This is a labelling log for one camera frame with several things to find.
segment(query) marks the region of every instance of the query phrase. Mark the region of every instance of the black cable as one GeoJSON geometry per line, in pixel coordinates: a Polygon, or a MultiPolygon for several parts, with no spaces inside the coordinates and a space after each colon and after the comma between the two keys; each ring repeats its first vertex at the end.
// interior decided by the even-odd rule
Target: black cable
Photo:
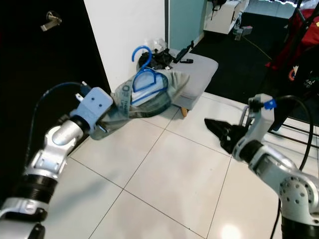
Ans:
{"type": "Polygon", "coordinates": [[[78,83],[78,82],[65,82],[65,83],[61,83],[58,84],[54,87],[52,87],[50,90],[47,90],[42,96],[41,98],[38,100],[38,102],[36,103],[34,109],[33,109],[33,115],[32,115],[32,120],[31,120],[31,126],[30,126],[30,132],[29,132],[29,138],[28,138],[28,144],[27,144],[27,148],[26,148],[26,153],[25,153],[25,160],[24,160],[24,165],[27,166],[28,162],[29,162],[29,155],[30,155],[30,148],[31,148],[31,144],[32,144],[32,136],[33,136],[33,127],[34,127],[34,119],[35,119],[35,115],[36,115],[36,111],[39,107],[39,104],[41,103],[42,100],[44,100],[49,94],[51,94],[55,89],[58,89],[60,87],[64,87],[64,86],[82,86],[82,84],[78,83]]]}
{"type": "MultiPolygon", "coordinates": [[[[278,97],[278,98],[275,99],[276,102],[279,102],[279,101],[282,101],[282,100],[292,100],[292,101],[297,102],[303,108],[303,110],[305,111],[305,113],[306,113],[306,115],[307,115],[307,117],[309,119],[309,136],[308,136],[307,147],[306,147],[306,151],[305,151],[305,154],[304,154],[304,158],[303,158],[303,160],[301,162],[301,165],[299,167],[299,170],[302,171],[304,169],[304,166],[305,166],[306,161],[308,159],[311,143],[312,143],[312,140],[313,140],[314,119],[313,119],[313,117],[312,117],[312,115],[310,113],[309,108],[304,104],[304,102],[300,98],[298,98],[296,96],[281,96],[281,97],[278,97]]],[[[277,223],[278,223],[278,220],[279,220],[280,209],[281,209],[281,201],[279,199],[278,200],[277,216],[276,216],[276,220],[275,220],[275,223],[274,223],[273,230],[271,232],[270,239],[273,239],[273,237],[274,237],[275,230],[276,230],[276,227],[277,227],[277,223]]]]}

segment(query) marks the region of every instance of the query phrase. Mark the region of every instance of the blue clothes hanger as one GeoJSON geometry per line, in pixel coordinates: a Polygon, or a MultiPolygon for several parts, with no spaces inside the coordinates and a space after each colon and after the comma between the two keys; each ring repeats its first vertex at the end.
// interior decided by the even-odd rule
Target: blue clothes hanger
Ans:
{"type": "Polygon", "coordinates": [[[141,49],[146,49],[146,50],[149,52],[149,58],[148,58],[148,60],[146,61],[146,63],[140,68],[139,72],[135,75],[135,77],[134,77],[134,79],[133,79],[133,91],[134,91],[134,92],[142,91],[142,90],[145,90],[146,88],[148,88],[148,87],[150,87],[150,86],[152,86],[152,85],[155,85],[156,82],[157,82],[157,76],[158,76],[158,75],[162,76],[161,73],[158,73],[158,72],[156,72],[155,70],[153,70],[153,69],[147,67],[148,64],[149,64],[149,63],[151,62],[151,60],[152,60],[152,51],[151,51],[151,49],[149,49],[147,46],[139,46],[138,48],[136,48],[136,49],[134,50],[133,54],[132,54],[132,61],[134,62],[135,54],[136,54],[139,50],[141,50],[141,49]],[[146,84],[146,85],[144,85],[144,86],[141,86],[141,87],[137,88],[137,87],[136,87],[136,79],[137,79],[138,77],[140,77],[141,74],[149,74],[149,76],[152,77],[152,79],[150,79],[150,83],[149,83],[149,84],[146,84]]]}

